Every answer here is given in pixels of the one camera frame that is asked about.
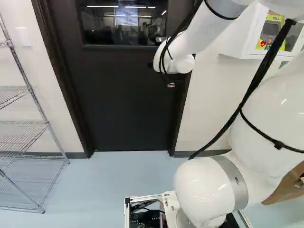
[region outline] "dark door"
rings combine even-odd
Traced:
[[[98,151],[167,150],[177,88],[148,68],[189,0],[49,0],[84,122]]]

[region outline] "white wall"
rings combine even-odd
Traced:
[[[2,0],[0,13],[15,43],[17,54],[33,85],[38,100],[51,122],[65,152],[83,152],[82,145],[67,109],[43,43],[31,0]],[[27,27],[32,47],[22,47],[16,27]],[[7,47],[0,48],[0,85],[22,86],[22,77]],[[31,96],[26,95],[0,110],[0,120],[41,120]],[[49,132],[30,148],[35,152],[58,152]]]
[[[240,103],[261,62],[219,55],[227,35],[222,34],[196,56],[176,151],[195,151],[215,136]],[[280,63],[273,63],[266,78],[277,71]],[[209,149],[230,149],[228,131]]]

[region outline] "robotic arm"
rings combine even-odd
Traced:
[[[164,56],[167,73],[188,73],[195,65],[192,54],[205,50],[255,0],[205,0],[200,5],[189,27],[170,44]],[[287,18],[304,19],[303,1],[260,0],[260,3]],[[160,72],[159,62],[166,41],[158,48],[153,68]]]
[[[190,72],[195,65],[192,54],[203,51],[252,2],[202,2],[189,27],[171,42],[165,53],[167,73]],[[304,19],[302,0],[259,2],[294,21]],[[159,62],[165,45],[166,41],[159,46],[154,57],[153,68],[157,72],[163,72]],[[304,173],[303,61],[304,52],[277,76],[259,86],[242,110],[247,121],[299,149],[274,147],[239,116],[230,134],[231,152],[190,160],[178,168],[174,185],[183,211],[180,214],[186,215],[195,227],[217,228],[227,213],[260,203],[275,194],[291,171],[293,178]]]

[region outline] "baseboard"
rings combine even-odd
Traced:
[[[230,150],[208,150],[200,153],[198,157],[210,157],[215,155],[221,155],[229,152]],[[195,151],[176,151],[174,152],[174,158],[188,158]]]
[[[24,155],[31,156],[61,156],[59,152],[25,152]],[[67,152],[66,153],[68,159],[86,159],[85,153],[76,153],[76,152]]]

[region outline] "wire shelf rack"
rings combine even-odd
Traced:
[[[0,41],[0,47],[10,47],[10,46],[11,46],[11,40]]]
[[[0,87],[0,109],[17,101],[29,92],[26,86],[1,86]]]
[[[22,155],[5,173],[38,205],[42,205],[65,163],[62,156]],[[36,209],[2,179],[0,179],[0,202],[1,207],[6,209]]]
[[[42,122],[0,121],[0,209],[44,213],[41,206],[69,160],[51,123],[35,95],[23,70],[13,41],[0,14],[0,28],[5,40],[0,47],[8,47],[26,86],[0,87],[0,109],[30,93]],[[48,129],[61,156],[30,156],[24,154]]]
[[[9,169],[46,128],[43,122],[0,121],[0,169]]]

